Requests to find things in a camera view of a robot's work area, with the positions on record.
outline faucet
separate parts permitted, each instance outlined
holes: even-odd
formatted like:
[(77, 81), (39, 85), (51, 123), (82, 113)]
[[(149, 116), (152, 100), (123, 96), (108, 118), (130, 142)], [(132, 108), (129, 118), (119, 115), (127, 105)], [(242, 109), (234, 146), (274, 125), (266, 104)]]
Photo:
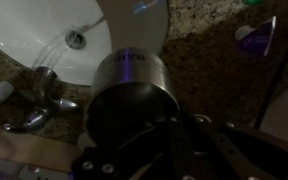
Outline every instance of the faucet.
[(42, 129), (59, 111), (75, 111), (76, 103), (59, 98), (53, 99), (50, 91), (57, 78), (56, 73), (44, 66), (35, 70), (33, 91), (22, 91), (26, 99), (35, 103), (32, 111), (23, 117), (20, 125), (4, 124), (3, 129), (13, 133), (29, 133)]

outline sink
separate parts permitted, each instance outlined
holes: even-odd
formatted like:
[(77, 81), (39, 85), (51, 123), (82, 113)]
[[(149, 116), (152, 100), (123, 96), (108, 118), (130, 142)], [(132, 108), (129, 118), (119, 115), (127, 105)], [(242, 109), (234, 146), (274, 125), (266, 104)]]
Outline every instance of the sink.
[[(159, 53), (167, 32), (166, 0), (135, 11), (152, 2), (0, 0), (0, 49), (28, 68), (49, 66), (64, 82), (91, 85), (99, 63), (117, 49)], [(79, 33), (84, 47), (68, 47), (71, 32)]]

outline countertop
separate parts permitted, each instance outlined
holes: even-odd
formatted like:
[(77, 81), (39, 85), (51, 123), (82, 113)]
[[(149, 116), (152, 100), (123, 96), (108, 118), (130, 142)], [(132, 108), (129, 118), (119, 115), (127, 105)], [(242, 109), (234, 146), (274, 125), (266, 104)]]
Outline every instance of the countertop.
[[(259, 57), (242, 52), (234, 38), (242, 25), (258, 27), (277, 16), (277, 29), (270, 53)], [(177, 98), (194, 113), (214, 121), (249, 124), (288, 47), (288, 1), (264, 0), (245, 5), (241, 0), (170, 0), (169, 31), (161, 58), (167, 65)], [(279, 92), (288, 86), (288, 67)], [(0, 51), (0, 81), (30, 89), (32, 71)], [(56, 89), (65, 98), (85, 106), (90, 88), (58, 82)], [(18, 122), (30, 103), (14, 93), (0, 106), (0, 125)], [(62, 113), (34, 134), (75, 143), (83, 132), (83, 111)]]

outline drain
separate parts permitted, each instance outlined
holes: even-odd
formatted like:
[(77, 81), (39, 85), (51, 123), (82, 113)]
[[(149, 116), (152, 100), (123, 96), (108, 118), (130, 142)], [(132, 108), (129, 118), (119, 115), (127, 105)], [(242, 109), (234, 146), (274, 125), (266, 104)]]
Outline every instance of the drain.
[(86, 44), (84, 36), (77, 31), (70, 31), (67, 33), (65, 36), (65, 42), (67, 46), (72, 49), (82, 49)]

